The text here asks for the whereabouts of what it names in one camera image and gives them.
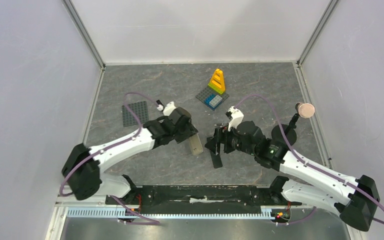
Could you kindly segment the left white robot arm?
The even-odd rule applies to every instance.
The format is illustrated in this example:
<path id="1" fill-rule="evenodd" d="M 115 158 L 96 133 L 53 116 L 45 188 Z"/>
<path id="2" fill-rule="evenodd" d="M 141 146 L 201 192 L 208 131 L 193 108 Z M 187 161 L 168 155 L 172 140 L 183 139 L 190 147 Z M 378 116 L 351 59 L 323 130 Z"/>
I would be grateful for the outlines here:
<path id="1" fill-rule="evenodd" d="M 137 198 L 133 184 L 125 176 L 105 172 L 136 154 L 165 146 L 172 141 L 178 144 L 191 141 L 197 136 L 198 130 L 192 123 L 191 114 L 182 107 L 175 107 L 116 140 L 92 147 L 86 147 L 84 143 L 77 144 L 61 170 L 63 184 L 68 185 L 71 192 L 61 192 L 60 195 L 73 196 L 77 201 L 95 195 L 115 196 L 124 204 L 132 204 Z"/>

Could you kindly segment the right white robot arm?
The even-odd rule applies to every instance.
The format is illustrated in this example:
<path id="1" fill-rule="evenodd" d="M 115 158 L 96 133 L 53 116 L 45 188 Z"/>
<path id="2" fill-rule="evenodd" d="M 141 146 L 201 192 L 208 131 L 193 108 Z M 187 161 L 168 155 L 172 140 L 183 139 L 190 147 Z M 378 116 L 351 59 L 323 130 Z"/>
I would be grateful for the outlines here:
<path id="1" fill-rule="evenodd" d="M 350 227 L 367 232 L 375 219 L 380 200 L 374 179 L 338 173 L 320 165 L 298 152 L 292 152 L 282 142 L 265 137 L 253 121 L 240 123 L 237 128 L 216 127 L 205 147 L 210 151 L 215 168 L 222 167 L 220 152 L 239 151 L 251 155 L 261 166 L 299 178 L 304 186 L 280 176 L 282 185 L 269 189 L 269 199 L 275 204 L 284 201 L 313 205 L 336 214 Z"/>

